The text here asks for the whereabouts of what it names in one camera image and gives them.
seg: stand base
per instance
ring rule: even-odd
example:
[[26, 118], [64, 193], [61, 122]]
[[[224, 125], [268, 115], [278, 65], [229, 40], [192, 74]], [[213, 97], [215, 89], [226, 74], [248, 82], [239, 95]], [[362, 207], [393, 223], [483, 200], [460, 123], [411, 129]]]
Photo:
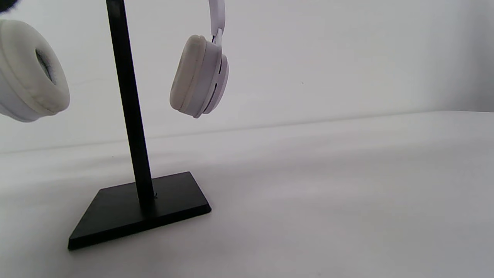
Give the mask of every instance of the stand base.
[[211, 207], [190, 172], [153, 179], [154, 205], [141, 207], [135, 183], [104, 188], [69, 238], [70, 250], [209, 213]]

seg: headphones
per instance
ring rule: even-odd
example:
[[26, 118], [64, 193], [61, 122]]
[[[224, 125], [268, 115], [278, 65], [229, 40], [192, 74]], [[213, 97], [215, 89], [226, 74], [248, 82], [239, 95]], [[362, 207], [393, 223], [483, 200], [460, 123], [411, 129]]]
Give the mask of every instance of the headphones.
[[192, 35], [186, 42], [171, 86], [173, 109], [199, 118], [221, 100], [228, 80], [228, 60], [222, 53], [225, 0], [209, 0], [212, 41]]
[[0, 113], [32, 122], [69, 102], [62, 65], [43, 36], [22, 21], [0, 20]]
[[[171, 106], [194, 118], [216, 108], [228, 79], [221, 49], [225, 1], [209, 0], [209, 11], [212, 41], [197, 35], [188, 39], [170, 92]], [[27, 23], [0, 20], [0, 113], [32, 122], [69, 103], [67, 79], [48, 42]]]

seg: headphone stand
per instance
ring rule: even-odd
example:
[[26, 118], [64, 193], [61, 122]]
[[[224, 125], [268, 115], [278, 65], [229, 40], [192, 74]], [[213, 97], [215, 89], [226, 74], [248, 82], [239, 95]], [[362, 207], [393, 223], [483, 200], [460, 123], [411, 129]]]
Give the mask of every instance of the headphone stand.
[[69, 238], [79, 249], [209, 213], [190, 172], [151, 178], [124, 0], [106, 0], [135, 182], [104, 188]]

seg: white wall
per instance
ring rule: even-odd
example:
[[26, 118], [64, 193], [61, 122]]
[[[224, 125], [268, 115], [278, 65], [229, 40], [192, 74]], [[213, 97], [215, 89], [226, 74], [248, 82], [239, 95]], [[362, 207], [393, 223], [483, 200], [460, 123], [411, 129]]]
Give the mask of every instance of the white wall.
[[[209, 34], [206, 0], [127, 0], [146, 135], [169, 136], [436, 109], [474, 109], [470, 0], [226, 0], [230, 80], [194, 120], [168, 93], [183, 44]], [[56, 117], [0, 118], [0, 152], [124, 140], [105, 1], [22, 0], [55, 49], [72, 103]]]

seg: white ear pad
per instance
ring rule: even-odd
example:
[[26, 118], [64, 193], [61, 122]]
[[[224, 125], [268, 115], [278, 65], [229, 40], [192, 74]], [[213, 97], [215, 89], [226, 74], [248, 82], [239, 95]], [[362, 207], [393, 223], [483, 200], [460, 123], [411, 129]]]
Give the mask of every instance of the white ear pad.
[[185, 113], [199, 81], [206, 44], [203, 36], [193, 35], [187, 40], [180, 57], [177, 73], [171, 85], [170, 104], [173, 109], [182, 113]]
[[69, 86], [53, 49], [22, 21], [0, 21], [0, 72], [3, 114], [30, 122], [69, 106]]

